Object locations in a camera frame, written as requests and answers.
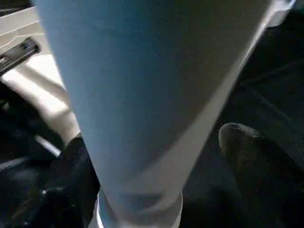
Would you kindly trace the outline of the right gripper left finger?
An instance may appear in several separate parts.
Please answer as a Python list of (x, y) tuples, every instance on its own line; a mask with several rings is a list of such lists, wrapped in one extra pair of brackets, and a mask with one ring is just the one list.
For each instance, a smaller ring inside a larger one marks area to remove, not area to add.
[(39, 179), (29, 227), (88, 227), (99, 188), (84, 140), (74, 138)]

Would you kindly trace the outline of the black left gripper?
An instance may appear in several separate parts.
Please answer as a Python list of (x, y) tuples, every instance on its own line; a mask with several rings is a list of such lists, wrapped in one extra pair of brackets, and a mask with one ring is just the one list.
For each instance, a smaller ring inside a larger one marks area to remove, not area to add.
[(26, 38), (23, 42), (0, 55), (0, 74), (4, 75), (40, 51), (40, 46), (36, 40)]

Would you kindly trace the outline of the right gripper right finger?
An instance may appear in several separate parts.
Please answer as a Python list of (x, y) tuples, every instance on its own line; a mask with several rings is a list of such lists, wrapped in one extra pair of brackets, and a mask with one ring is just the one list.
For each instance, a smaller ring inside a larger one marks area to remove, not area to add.
[(263, 228), (304, 226), (304, 171), (273, 140), (240, 123), (218, 133), (248, 210)]

